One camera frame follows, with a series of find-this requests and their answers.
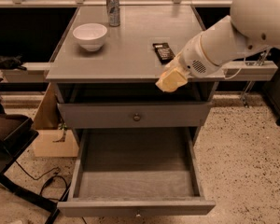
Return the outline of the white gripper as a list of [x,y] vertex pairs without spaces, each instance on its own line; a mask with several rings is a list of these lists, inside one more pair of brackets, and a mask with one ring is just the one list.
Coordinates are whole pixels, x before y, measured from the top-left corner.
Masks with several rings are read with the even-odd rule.
[[[177,54],[165,65],[165,68],[170,69],[182,63],[194,77],[203,78],[214,74],[219,69],[219,66],[207,59],[203,52],[201,38],[202,34],[194,36],[181,50],[181,54]],[[156,86],[161,91],[174,92],[187,83],[188,79],[184,73],[180,69],[174,68],[164,72],[156,82]]]

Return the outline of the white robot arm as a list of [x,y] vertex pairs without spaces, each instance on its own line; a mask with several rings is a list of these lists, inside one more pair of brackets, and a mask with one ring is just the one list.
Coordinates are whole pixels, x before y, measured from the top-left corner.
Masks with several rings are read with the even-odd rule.
[[280,0],[232,0],[230,14],[189,40],[156,86],[174,92],[190,76],[207,77],[225,63],[268,48],[280,49]]

